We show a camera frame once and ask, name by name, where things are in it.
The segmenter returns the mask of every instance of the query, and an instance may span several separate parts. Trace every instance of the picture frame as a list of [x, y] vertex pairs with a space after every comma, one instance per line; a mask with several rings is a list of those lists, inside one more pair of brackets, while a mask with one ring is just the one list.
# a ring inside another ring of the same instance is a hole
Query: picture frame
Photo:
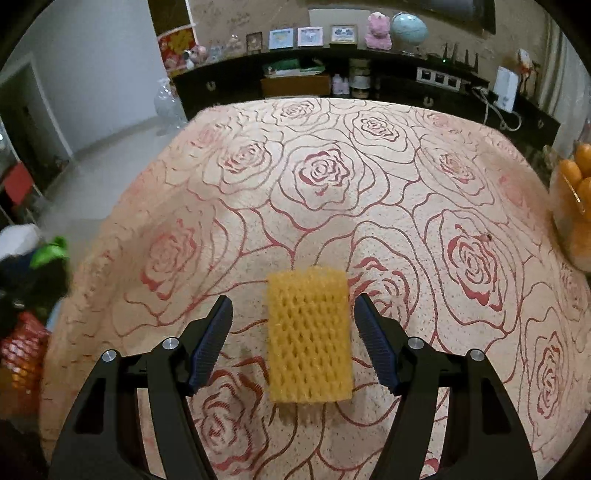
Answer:
[[262, 51], [262, 32], [249, 33], [246, 36], [246, 53], [260, 53]]
[[357, 25], [331, 25], [330, 43], [357, 45]]
[[280, 30], [271, 30], [269, 32], [269, 50], [278, 48], [293, 48], [294, 29], [282, 28]]
[[322, 27], [300, 27], [297, 29], [298, 47], [322, 47], [323, 45]]

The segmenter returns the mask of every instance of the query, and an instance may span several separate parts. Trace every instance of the brown box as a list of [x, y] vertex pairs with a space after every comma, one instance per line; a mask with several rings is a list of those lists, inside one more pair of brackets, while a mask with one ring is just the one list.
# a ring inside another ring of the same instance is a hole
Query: brown box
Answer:
[[330, 95], [330, 75], [307, 77], [279, 77], [261, 80], [265, 98], [294, 95]]

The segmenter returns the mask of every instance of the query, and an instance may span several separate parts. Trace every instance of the beige wall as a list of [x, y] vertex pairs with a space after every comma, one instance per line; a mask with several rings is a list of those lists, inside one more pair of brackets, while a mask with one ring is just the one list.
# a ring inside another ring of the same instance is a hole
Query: beige wall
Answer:
[[[308, 8], [318, 5], [342, 6], [334, 0], [189, 0], [197, 22], [200, 43], [225, 43], [232, 33], [244, 39], [246, 34], [262, 31], [265, 46], [269, 30], [285, 27], [305, 27], [309, 24]], [[351, 8], [379, 10], [390, 17], [400, 9], [385, 7], [394, 2], [376, 0], [373, 3], [349, 4]], [[443, 17], [417, 11], [427, 24], [429, 38], [422, 48], [426, 52], [442, 53], [446, 42], [450, 48], [460, 44], [460, 58], [470, 49], [470, 58], [478, 52], [479, 75], [493, 82], [497, 67], [512, 66], [519, 48], [527, 50], [532, 59], [542, 63], [545, 50], [545, 12], [534, 0], [496, 0], [496, 35], [464, 30]]]

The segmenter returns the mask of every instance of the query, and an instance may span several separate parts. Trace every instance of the red mesh bag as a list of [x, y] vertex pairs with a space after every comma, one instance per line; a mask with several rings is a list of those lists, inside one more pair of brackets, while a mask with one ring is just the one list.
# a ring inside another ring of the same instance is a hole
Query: red mesh bag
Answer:
[[23, 312], [13, 333], [0, 341], [2, 366], [11, 371], [21, 413], [38, 409], [43, 358], [50, 332], [30, 312]]

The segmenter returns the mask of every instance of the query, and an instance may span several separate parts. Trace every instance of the globe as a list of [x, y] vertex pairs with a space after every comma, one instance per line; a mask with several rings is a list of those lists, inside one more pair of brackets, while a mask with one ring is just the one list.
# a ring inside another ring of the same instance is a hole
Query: globe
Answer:
[[418, 47], [429, 36], [429, 30], [423, 20], [408, 13], [394, 15], [390, 31], [394, 37], [414, 47]]

